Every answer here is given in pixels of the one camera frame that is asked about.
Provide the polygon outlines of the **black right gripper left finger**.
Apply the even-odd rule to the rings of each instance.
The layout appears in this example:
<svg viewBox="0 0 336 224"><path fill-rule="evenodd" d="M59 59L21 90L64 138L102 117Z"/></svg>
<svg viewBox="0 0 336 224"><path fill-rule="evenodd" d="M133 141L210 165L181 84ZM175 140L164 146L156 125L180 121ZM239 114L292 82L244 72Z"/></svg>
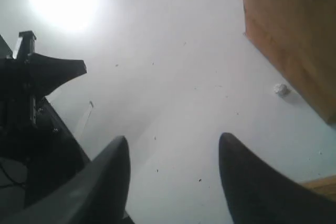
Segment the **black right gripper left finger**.
<svg viewBox="0 0 336 224"><path fill-rule="evenodd" d="M130 174L128 141L117 136L73 179L3 223L120 223Z"/></svg>

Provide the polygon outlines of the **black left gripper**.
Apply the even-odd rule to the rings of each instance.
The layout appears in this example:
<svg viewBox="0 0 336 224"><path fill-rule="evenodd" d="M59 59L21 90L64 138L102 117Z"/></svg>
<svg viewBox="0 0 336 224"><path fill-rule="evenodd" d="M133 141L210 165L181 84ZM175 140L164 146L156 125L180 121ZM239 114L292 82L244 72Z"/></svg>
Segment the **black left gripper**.
<svg viewBox="0 0 336 224"><path fill-rule="evenodd" d="M12 51L1 41L1 157L22 163L26 203L36 203L71 180L88 163L74 135L47 100L64 83L87 73L83 60L35 51L32 31L18 35Z"/></svg>

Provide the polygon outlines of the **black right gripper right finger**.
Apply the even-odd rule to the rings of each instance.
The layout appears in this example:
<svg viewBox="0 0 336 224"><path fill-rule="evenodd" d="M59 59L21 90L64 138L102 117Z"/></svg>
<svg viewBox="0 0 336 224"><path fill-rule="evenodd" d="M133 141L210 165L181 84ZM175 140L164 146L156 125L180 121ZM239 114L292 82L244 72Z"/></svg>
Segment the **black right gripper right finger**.
<svg viewBox="0 0 336 224"><path fill-rule="evenodd" d="M233 223L335 223L335 202L284 176L234 134L218 142L218 167Z"/></svg>

